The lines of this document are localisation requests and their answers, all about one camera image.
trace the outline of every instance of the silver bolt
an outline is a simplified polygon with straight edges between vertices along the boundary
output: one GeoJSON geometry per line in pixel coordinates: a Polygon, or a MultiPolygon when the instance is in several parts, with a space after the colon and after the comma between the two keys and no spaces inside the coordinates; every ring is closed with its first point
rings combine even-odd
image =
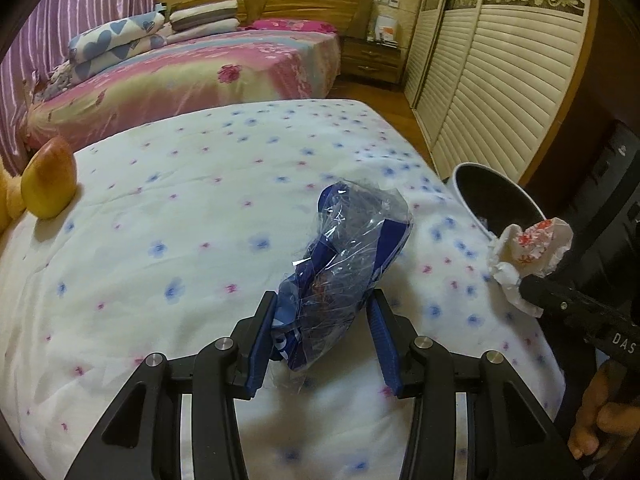
{"type": "Polygon", "coordinates": [[[158,366],[162,362],[162,354],[149,354],[146,356],[145,365],[147,366],[158,366]]]}
{"type": "Polygon", "coordinates": [[[234,340],[230,337],[221,337],[216,339],[215,345],[218,350],[229,350],[234,345],[234,340]]]}
{"type": "Polygon", "coordinates": [[[504,361],[504,355],[502,355],[497,350],[489,350],[486,353],[486,358],[490,363],[494,365],[499,365],[502,361],[504,361]]]}
{"type": "Polygon", "coordinates": [[[414,339],[414,344],[418,348],[422,348],[423,350],[426,350],[427,348],[431,348],[433,346],[433,339],[430,339],[425,335],[419,335],[417,338],[414,339]]]}

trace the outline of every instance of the crumpled tissue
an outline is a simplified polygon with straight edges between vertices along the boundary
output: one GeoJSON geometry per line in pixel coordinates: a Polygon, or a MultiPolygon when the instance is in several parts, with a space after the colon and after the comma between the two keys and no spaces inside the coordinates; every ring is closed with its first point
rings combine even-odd
{"type": "Polygon", "coordinates": [[[540,307],[521,297],[520,280],[529,274],[546,276],[556,270],[573,238],[571,226],[559,218],[543,220],[524,232],[512,224],[494,238],[489,243],[487,264],[507,301],[530,316],[542,316],[540,307]]]}

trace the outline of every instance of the wooden nightstand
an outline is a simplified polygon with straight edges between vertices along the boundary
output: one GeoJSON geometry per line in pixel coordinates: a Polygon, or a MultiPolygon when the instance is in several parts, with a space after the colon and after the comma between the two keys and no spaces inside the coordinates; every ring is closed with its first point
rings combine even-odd
{"type": "Polygon", "coordinates": [[[400,49],[346,37],[340,66],[343,74],[396,84],[400,80],[400,49]]]}

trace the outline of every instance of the bed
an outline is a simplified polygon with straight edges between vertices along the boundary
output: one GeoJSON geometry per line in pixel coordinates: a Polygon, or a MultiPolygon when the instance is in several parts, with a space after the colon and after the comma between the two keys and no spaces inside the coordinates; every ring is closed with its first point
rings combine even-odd
{"type": "MultiPolygon", "coordinates": [[[[223,0],[194,0],[185,10],[223,0]]],[[[372,0],[237,0],[241,25],[259,18],[331,23],[364,37],[372,0]]],[[[340,72],[338,36],[246,30],[152,50],[28,107],[21,133],[30,150],[62,135],[80,150],[140,124],[246,102],[324,98],[340,72]]]]}
{"type": "MultiPolygon", "coordinates": [[[[484,235],[366,105],[200,110],[76,158],[76,199],[52,221],[23,216],[0,256],[0,409],[48,480],[64,478],[146,355],[193,354],[255,311],[290,273],[314,234],[319,193],[338,177],[395,187],[412,209],[414,230],[382,281],[396,312],[450,351],[499,349],[557,412],[561,371],[537,321],[488,276],[484,235]]],[[[236,402],[250,478],[398,477],[412,404],[385,387],[364,313],[300,390],[279,377],[271,364],[255,399],[236,402]]],[[[182,474],[192,478],[188,402],[183,420],[182,474]]],[[[465,446],[460,431],[459,463],[465,446]]]]}

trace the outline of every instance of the sliding wardrobe door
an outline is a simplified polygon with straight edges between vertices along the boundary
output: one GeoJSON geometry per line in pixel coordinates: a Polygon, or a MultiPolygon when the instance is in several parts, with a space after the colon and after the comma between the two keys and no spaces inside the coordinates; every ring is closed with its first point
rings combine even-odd
{"type": "Polygon", "coordinates": [[[478,20],[478,0],[445,0],[433,54],[415,106],[427,144],[434,146],[465,63],[478,20]]]}
{"type": "MultiPolygon", "coordinates": [[[[460,81],[432,149],[442,178],[460,162],[472,161],[519,180],[574,74],[589,4],[482,0],[460,81]]],[[[434,83],[442,84],[436,75],[434,83]]]]}
{"type": "Polygon", "coordinates": [[[406,61],[404,94],[413,107],[426,72],[434,34],[442,18],[445,0],[422,0],[415,23],[414,38],[406,61]]]}

